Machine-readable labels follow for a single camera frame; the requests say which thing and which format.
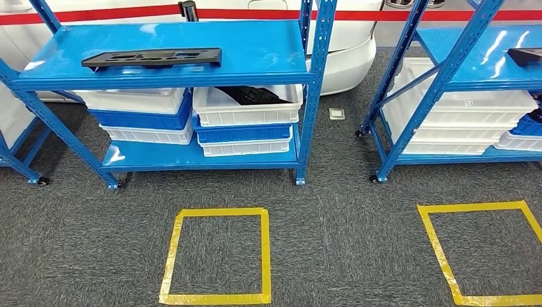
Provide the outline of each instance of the black part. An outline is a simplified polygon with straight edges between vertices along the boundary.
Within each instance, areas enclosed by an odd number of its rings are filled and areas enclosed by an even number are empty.
[[[277,94],[266,88],[252,86],[216,86],[217,89],[237,101],[241,106],[258,104],[290,104],[290,101],[280,99]]]
[[[81,61],[81,66],[96,72],[101,67],[172,67],[178,64],[212,63],[222,65],[221,48],[146,49],[103,52]]]
[[[525,67],[530,64],[542,62],[542,47],[540,48],[510,48],[508,55],[518,66]]]

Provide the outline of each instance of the blue bin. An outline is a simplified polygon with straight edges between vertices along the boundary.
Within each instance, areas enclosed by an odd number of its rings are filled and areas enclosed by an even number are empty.
[[[202,127],[199,116],[194,114],[192,116],[192,127],[196,131],[200,143],[223,143],[260,139],[287,139],[290,137],[291,124]]]
[[[539,98],[539,93],[533,94],[533,97]],[[537,101],[539,109],[534,110],[532,114],[535,114],[535,116],[541,116],[541,104],[542,101],[540,99]],[[536,120],[532,119],[529,114],[526,114],[520,121],[518,122],[518,126],[514,129],[510,130],[510,133],[515,134],[517,136],[542,136],[542,123],[537,122]]]
[[[188,90],[183,94],[183,102],[176,114],[106,111],[88,109],[102,126],[129,127],[162,130],[183,130],[188,122],[192,109],[192,95]]]

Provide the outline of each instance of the white bin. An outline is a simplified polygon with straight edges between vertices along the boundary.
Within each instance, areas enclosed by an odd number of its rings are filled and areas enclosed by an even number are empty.
[[[150,88],[129,90],[77,90],[89,109],[175,114],[179,110],[184,88]]]
[[[391,131],[392,142],[395,144],[401,132],[405,128],[402,124],[401,114],[391,112],[392,109],[383,109],[384,118]],[[484,151],[499,140],[502,133],[483,132],[483,130],[472,132],[471,138],[461,135],[462,130],[450,130],[436,128],[418,129],[403,151],[404,154],[442,154],[442,155],[481,155]],[[488,138],[475,138],[488,134]]]
[[[302,85],[271,85],[264,88],[292,103],[241,106],[217,88],[194,88],[193,108],[202,126],[297,123],[303,104]]]
[[[163,143],[187,145],[192,139],[194,132],[190,121],[187,122],[183,130],[161,130],[161,129],[142,129],[126,127],[106,127],[100,125],[102,129],[109,133],[112,140],[130,141],[143,143]]]
[[[290,128],[288,139],[267,139],[257,141],[223,142],[223,143],[200,143],[205,157],[222,157],[227,155],[253,155],[271,154],[275,152],[287,152],[290,150],[290,141],[293,136]]]
[[[393,90],[404,87],[433,67],[428,58],[405,58]],[[435,76],[428,78],[382,108],[395,143]],[[526,91],[445,93],[414,131],[405,154],[480,155],[519,119],[538,106]]]
[[[20,135],[34,120],[34,114],[0,83],[0,131],[11,149]]]
[[[405,58],[403,68],[394,80],[394,92],[429,69],[433,68],[429,58]],[[401,112],[410,118],[435,79],[435,75],[400,95]],[[397,99],[384,107],[397,107]],[[520,118],[537,109],[536,101],[528,91],[465,91],[444,93],[433,106],[421,127],[441,125],[490,125],[508,127],[517,125]]]
[[[448,139],[441,142],[439,139],[424,141],[411,141],[403,151],[404,154],[441,154],[441,155],[481,155],[495,142],[494,139],[481,139],[479,141],[465,142],[462,139],[454,141]]]
[[[392,132],[392,140],[395,143],[399,138],[401,132],[407,125],[408,120],[410,119],[405,115],[402,105],[407,104],[408,102],[404,101],[404,96],[399,96],[397,98],[397,105],[394,107],[384,106],[382,112],[386,118],[390,130]],[[500,125],[491,125],[491,124],[476,124],[476,123],[447,123],[442,122],[439,124],[434,123],[434,126],[426,124],[420,126],[415,130],[414,136],[411,141],[418,141],[423,139],[498,139],[500,136],[509,131],[510,129],[516,127],[515,124],[500,124]]]
[[[528,150],[542,152],[542,136],[517,136],[506,132],[500,137],[495,148],[508,150]]]

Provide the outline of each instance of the yellow tape square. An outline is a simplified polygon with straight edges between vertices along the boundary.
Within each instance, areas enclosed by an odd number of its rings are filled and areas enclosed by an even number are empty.
[[[261,293],[257,294],[170,294],[173,265],[181,236],[184,217],[260,216],[261,227]],[[269,247],[269,215],[264,208],[183,209],[175,217],[159,302],[168,305],[230,305],[271,303],[271,255]]]
[[[463,296],[457,284],[457,281],[452,273],[450,265],[446,260],[442,246],[438,241],[437,233],[429,218],[430,213],[450,213],[450,212],[471,212],[471,211],[487,211],[487,210],[514,210],[519,209],[527,218],[530,226],[534,230],[538,241],[542,243],[542,229],[532,215],[525,201],[509,201],[504,203],[468,203],[461,205],[418,205],[418,212],[422,218],[425,229],[437,256],[438,264],[444,273],[444,277],[450,286],[454,303],[457,305],[467,306],[525,306],[542,304],[542,294],[529,295],[500,295],[500,296]]]

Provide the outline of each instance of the red line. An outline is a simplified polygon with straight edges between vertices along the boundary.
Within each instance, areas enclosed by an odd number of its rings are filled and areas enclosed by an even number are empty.
[[[202,19],[297,19],[298,11],[292,10],[221,10],[199,9]],[[179,14],[177,5],[140,6],[135,8],[108,8],[104,10],[86,10],[57,12],[61,22],[107,20],[131,17],[148,17]],[[368,20],[368,21],[406,21],[409,11],[337,11],[335,20]],[[423,21],[468,21],[472,11],[427,11]],[[494,20],[542,20],[542,10],[532,11],[499,11]],[[0,15],[0,26],[14,24],[37,24],[41,19],[35,13]]]

